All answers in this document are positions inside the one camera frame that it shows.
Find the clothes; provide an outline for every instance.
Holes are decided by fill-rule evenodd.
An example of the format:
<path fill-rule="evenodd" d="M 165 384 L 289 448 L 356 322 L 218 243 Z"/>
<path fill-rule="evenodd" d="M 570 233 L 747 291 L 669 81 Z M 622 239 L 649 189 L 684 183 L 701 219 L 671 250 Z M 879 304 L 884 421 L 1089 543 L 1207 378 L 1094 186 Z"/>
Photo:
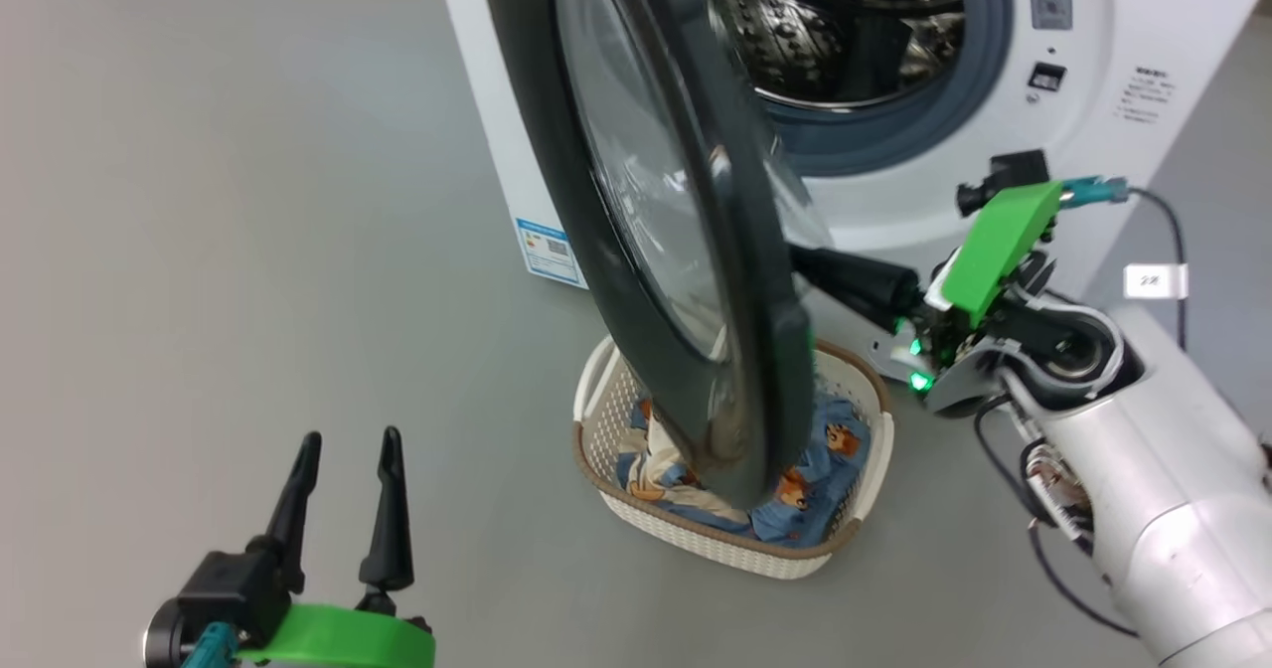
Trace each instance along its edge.
<path fill-rule="evenodd" d="M 856 407 L 843 397 L 819 393 L 800 462 L 782 473 L 772 501 L 747 514 L 698 484 L 653 417 L 647 397 L 632 405 L 628 424 L 616 464 L 617 478 L 628 494 L 700 524 L 791 548 L 826 539 L 870 449 L 870 429 Z"/>

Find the green bracket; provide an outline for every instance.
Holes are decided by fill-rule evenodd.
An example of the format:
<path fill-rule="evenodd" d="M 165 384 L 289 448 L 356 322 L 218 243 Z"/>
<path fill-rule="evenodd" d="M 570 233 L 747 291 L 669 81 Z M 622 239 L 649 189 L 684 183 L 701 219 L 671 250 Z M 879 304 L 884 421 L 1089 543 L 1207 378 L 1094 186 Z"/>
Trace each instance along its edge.
<path fill-rule="evenodd" d="M 976 328 L 1002 290 L 1002 279 L 1020 265 L 1060 211 L 1065 183 L 1004 188 L 976 216 L 954 260 L 941 295 L 964 310 Z"/>
<path fill-rule="evenodd" d="M 401 618 L 337 606 L 293 604 L 270 645 L 240 660 L 337 668 L 432 668 L 432 636 Z"/>

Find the laundry basket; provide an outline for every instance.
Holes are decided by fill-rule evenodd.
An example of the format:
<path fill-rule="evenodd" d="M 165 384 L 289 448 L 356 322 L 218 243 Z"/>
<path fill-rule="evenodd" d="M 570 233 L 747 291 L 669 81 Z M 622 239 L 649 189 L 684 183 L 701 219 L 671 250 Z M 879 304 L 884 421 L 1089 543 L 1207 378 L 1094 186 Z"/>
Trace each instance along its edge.
<path fill-rule="evenodd" d="M 870 513 L 892 459 L 893 422 L 888 393 L 879 375 L 859 356 L 841 347 L 818 342 L 818 387 L 854 401 L 870 428 L 870 454 L 847 499 L 831 523 L 822 543 L 809 548 L 786 548 L 728 534 L 677 517 L 626 492 L 616 476 L 618 442 L 628 429 L 632 403 L 640 383 L 632 375 L 613 338 L 604 338 L 591 351 L 574 397 L 574 454 L 583 475 L 605 505 L 637 529 L 726 564 L 734 569 L 771 576 L 800 579 L 822 567 L 846 545 Z"/>

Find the green light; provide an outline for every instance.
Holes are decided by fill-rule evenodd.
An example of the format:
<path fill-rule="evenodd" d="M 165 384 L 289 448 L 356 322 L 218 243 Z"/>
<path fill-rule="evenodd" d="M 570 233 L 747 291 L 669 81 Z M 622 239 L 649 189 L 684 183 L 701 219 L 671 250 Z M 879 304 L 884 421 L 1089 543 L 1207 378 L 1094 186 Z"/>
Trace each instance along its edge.
<path fill-rule="evenodd" d="M 909 387 L 915 388 L 915 392 L 927 392 L 932 387 L 932 379 L 922 373 L 909 373 Z"/>

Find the front-loading washing machine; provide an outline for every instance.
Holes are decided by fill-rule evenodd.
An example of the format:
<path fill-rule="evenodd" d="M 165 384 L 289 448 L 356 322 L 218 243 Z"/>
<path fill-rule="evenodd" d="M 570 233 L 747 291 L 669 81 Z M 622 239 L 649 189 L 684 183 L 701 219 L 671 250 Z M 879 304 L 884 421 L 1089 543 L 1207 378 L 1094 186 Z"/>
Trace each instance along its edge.
<path fill-rule="evenodd" d="M 590 288 L 682 444 L 719 458 L 806 414 L 809 305 L 904 374 L 885 333 L 801 302 L 787 240 L 926 275 L 991 157 L 1149 184 L 1255 1 L 446 5 L 528 270 Z M 1062 216 L 1054 286 L 1084 289 L 1128 211 Z"/>

